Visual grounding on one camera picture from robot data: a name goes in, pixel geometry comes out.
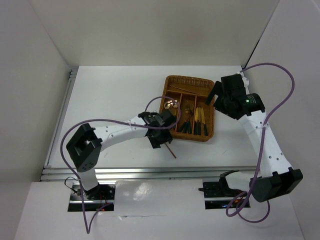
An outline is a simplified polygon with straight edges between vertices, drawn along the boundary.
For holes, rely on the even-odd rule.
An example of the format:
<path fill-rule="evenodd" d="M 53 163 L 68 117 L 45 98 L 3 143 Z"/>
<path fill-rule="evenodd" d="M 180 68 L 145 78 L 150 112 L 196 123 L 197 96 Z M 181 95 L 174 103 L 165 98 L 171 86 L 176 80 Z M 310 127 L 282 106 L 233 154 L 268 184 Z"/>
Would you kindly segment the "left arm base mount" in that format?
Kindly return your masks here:
<path fill-rule="evenodd" d="M 70 189 L 68 212 L 82 211 L 82 197 L 79 181 L 70 176 L 64 180 L 64 185 Z M 115 182 L 100 182 L 99 186 L 90 191 L 83 191 L 84 210 L 94 212 L 101 208 L 103 212 L 113 212 L 116 193 Z"/>

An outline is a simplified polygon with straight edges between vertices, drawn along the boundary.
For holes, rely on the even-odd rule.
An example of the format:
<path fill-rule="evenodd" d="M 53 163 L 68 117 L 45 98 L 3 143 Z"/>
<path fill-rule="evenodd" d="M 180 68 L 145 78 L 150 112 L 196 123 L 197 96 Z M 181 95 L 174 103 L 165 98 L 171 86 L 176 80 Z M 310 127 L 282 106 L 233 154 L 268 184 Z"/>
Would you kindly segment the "copper chopstick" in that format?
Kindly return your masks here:
<path fill-rule="evenodd" d="M 177 159 L 176 155 L 174 154 L 174 152 L 171 150 L 171 148 L 169 147 L 169 145 L 167 143 L 164 144 L 166 146 L 166 148 L 169 150 L 169 152 L 171 153 L 171 155 L 173 156 L 174 159 Z"/>
<path fill-rule="evenodd" d="M 195 94 L 195 95 L 198 95 L 198 96 L 204 96 L 204 95 L 205 95 L 204 93 L 198 93 L 198 92 L 190 91 L 190 90 L 183 89 L 183 88 L 176 87 L 176 86 L 171 86 L 171 85 L 169 85 L 169 87 L 174 88 L 174 89 L 177 89 L 177 90 L 185 91 L 185 92 L 187 92 L 187 93 Z"/>

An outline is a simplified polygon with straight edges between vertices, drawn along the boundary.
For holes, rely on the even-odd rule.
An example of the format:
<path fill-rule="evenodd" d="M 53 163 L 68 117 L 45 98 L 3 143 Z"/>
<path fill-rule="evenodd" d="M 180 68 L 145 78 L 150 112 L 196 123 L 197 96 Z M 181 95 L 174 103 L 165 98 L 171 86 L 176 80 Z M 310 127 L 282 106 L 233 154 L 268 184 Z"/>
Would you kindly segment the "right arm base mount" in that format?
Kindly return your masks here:
<path fill-rule="evenodd" d="M 202 187 L 198 188 L 198 191 L 203 193 L 206 210 L 226 209 L 229 202 L 243 192 L 239 189 L 231 189 L 227 185 L 226 176 L 237 172 L 227 171 L 219 176 L 218 181 L 202 183 Z"/>

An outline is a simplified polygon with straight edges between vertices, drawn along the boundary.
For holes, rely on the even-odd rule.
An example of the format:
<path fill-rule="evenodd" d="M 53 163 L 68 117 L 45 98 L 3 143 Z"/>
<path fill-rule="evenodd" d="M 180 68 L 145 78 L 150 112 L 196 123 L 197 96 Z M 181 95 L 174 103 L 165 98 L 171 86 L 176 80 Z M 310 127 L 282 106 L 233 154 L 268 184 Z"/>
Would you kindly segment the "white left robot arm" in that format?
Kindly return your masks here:
<path fill-rule="evenodd" d="M 170 129 L 177 120 L 170 111 L 162 113 L 142 112 L 122 123 L 112 122 L 105 127 L 93 127 L 83 123 L 66 144 L 66 150 L 75 166 L 82 184 L 81 194 L 88 200 L 100 194 L 100 184 L 96 177 L 95 166 L 100 152 L 131 139 L 148 138 L 152 148 L 173 140 Z"/>

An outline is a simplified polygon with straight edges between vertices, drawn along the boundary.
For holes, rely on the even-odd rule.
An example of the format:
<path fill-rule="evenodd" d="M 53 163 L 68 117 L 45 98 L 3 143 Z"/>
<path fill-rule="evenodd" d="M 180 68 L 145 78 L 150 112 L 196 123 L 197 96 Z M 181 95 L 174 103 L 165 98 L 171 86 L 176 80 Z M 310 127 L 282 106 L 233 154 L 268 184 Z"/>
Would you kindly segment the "gold fork green handle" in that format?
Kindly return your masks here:
<path fill-rule="evenodd" d="M 180 127 L 180 132 L 181 133 L 187 133 L 186 130 L 187 130 L 187 120 L 188 120 L 188 114 L 187 114 L 187 119 L 186 121 L 183 123 L 183 125 Z"/>
<path fill-rule="evenodd" d="M 193 112 L 192 112 L 192 110 L 190 108 L 187 108 L 185 110 L 185 112 L 187 113 L 186 132 L 188 134 L 191 134 L 192 133 L 191 118 L 192 118 Z"/>
<path fill-rule="evenodd" d="M 191 129 L 191 116 L 193 114 L 192 110 L 187 107 L 185 109 L 185 113 L 187 114 L 187 119 L 186 121 L 180 126 L 180 128 L 178 129 L 179 133 L 185 133 L 185 134 L 191 134 L 192 133 L 192 129 Z"/>

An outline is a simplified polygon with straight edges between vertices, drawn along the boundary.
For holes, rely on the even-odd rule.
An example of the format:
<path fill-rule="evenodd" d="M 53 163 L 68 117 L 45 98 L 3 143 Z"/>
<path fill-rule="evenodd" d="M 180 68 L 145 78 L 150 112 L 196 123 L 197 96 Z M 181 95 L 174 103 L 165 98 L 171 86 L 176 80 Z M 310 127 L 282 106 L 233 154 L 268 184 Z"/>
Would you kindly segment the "gold knife green handle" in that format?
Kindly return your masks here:
<path fill-rule="evenodd" d="M 198 135 L 198 122 L 199 122 L 198 118 L 199 118 L 199 108 L 197 107 L 195 109 L 195 114 L 194 114 L 194 134 L 195 135 Z"/>
<path fill-rule="evenodd" d="M 202 117 L 201 110 L 202 110 L 202 108 L 198 107 L 197 109 L 198 109 L 197 134 L 201 135 L 202 134 L 202 128 L 201 128 L 201 117 Z"/>
<path fill-rule="evenodd" d="M 202 124 L 203 124 L 203 129 L 204 129 L 204 135 L 208 136 L 208 129 L 207 129 L 207 125 L 206 125 L 205 113 L 204 113 L 204 109 L 203 108 L 201 108 L 200 113 L 201 113 L 201 121 L 202 121 Z"/>

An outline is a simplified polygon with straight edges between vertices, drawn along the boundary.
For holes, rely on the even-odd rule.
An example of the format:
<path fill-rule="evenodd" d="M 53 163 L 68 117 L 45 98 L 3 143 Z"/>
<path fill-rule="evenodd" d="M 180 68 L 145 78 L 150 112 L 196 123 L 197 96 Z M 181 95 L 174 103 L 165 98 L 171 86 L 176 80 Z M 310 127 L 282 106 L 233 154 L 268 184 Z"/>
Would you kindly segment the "brown wicker cutlery tray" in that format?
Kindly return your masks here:
<path fill-rule="evenodd" d="M 205 104 L 215 83 L 212 80 L 169 75 L 166 77 L 159 111 L 170 111 L 180 118 L 170 130 L 173 138 L 207 142 L 214 135 L 215 110 L 213 104 Z"/>

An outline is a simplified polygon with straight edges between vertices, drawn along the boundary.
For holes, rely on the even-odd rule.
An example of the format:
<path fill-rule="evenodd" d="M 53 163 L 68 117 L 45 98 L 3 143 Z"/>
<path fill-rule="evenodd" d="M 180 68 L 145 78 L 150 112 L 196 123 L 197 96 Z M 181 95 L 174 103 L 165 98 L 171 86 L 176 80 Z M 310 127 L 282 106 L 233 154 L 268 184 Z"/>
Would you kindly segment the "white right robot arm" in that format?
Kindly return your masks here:
<path fill-rule="evenodd" d="M 291 193 L 303 179 L 284 156 L 267 121 L 265 106 L 256 93 L 247 93 L 241 74 L 223 76 L 214 84 L 206 104 L 244 128 L 260 159 L 258 172 L 228 171 L 219 178 L 218 190 L 230 196 L 235 190 L 251 193 L 259 203 Z"/>

